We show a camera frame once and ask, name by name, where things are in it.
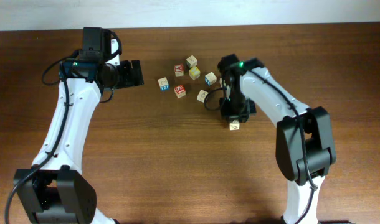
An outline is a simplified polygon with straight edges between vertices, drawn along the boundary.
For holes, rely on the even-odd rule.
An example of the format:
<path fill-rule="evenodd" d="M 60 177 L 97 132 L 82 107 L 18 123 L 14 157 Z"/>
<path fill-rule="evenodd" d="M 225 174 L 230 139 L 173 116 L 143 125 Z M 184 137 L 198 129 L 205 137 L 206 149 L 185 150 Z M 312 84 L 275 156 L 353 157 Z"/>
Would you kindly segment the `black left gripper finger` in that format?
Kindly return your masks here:
<path fill-rule="evenodd" d="M 132 70 L 133 70 L 133 83 L 135 85 L 143 85 L 144 79 L 143 79 L 143 72 L 141 69 L 141 64 L 139 60 L 132 60 Z"/>
<path fill-rule="evenodd" d="M 119 77 L 119 88 L 127 88 L 131 86 L 131 63 L 128 60 L 120 62 L 118 66 Z"/>

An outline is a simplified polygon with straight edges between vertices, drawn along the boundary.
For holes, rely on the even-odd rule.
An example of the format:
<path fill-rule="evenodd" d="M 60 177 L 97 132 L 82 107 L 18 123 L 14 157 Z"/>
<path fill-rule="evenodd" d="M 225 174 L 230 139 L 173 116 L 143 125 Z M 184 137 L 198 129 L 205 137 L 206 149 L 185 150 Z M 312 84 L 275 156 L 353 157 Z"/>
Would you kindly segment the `bird picture wooden block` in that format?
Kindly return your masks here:
<path fill-rule="evenodd" d="M 234 120 L 229 123 L 229 130 L 230 131 L 235 131 L 240 129 L 240 123 L 238 120 Z"/>

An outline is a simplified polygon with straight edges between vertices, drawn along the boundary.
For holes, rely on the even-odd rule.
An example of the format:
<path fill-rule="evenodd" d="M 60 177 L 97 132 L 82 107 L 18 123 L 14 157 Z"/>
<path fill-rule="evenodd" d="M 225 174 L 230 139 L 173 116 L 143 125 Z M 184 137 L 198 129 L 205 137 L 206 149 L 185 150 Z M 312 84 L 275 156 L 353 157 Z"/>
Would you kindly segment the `blue D wooden block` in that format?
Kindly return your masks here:
<path fill-rule="evenodd" d="M 213 72 L 210 72 L 207 75 L 205 75 L 205 82 L 209 86 L 215 84 L 216 81 L 217 81 L 217 77 L 215 76 L 215 74 Z"/>

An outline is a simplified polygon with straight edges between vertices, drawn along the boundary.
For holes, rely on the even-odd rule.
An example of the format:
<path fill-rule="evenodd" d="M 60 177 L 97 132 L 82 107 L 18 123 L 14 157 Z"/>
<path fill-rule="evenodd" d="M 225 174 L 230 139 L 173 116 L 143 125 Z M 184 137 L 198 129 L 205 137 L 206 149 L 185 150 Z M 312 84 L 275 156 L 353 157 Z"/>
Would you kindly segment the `red E wooden block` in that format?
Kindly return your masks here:
<path fill-rule="evenodd" d="M 181 98 L 186 95 L 186 90 L 183 85 L 178 85 L 174 88 L 175 95 L 177 98 Z"/>

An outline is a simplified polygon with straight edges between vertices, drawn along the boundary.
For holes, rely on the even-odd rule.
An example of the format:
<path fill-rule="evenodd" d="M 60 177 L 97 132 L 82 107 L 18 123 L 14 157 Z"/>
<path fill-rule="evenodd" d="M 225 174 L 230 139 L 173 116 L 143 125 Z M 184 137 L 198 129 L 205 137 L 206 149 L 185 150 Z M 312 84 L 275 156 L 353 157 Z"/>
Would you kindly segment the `yellow top wooden block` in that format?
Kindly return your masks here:
<path fill-rule="evenodd" d="M 192 68 L 189 69 L 189 76 L 193 80 L 199 78 L 200 74 L 201 74 L 201 72 L 200 72 L 200 70 L 196 66 L 194 66 L 194 67 L 192 67 Z"/>

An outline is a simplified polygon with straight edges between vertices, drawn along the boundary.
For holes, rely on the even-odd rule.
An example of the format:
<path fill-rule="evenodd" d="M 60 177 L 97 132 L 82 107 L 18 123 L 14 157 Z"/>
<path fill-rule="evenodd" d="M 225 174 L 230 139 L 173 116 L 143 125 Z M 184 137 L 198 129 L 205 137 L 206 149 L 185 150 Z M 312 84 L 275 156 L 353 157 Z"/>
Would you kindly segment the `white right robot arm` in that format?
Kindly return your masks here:
<path fill-rule="evenodd" d="M 317 223 L 320 187 L 336 162 L 328 112 L 298 101 L 257 58 L 241 61 L 231 54 L 217 68 L 224 90 L 221 116 L 246 123 L 260 108 L 276 128 L 275 159 L 288 190 L 282 223 Z"/>

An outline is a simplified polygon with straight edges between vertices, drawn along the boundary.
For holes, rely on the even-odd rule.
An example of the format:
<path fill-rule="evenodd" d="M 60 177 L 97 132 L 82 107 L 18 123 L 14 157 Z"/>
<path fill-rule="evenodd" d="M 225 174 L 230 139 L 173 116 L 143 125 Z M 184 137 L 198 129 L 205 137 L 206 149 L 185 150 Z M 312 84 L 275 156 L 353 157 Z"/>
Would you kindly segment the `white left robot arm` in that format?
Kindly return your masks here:
<path fill-rule="evenodd" d="M 96 191 L 82 175 L 82 157 L 103 93 L 144 84 L 140 61 L 121 61 L 121 54 L 114 31 L 84 27 L 82 48 L 53 63 L 59 68 L 56 109 L 31 167 L 14 174 L 5 223 L 15 195 L 31 223 L 117 223 L 97 208 Z"/>

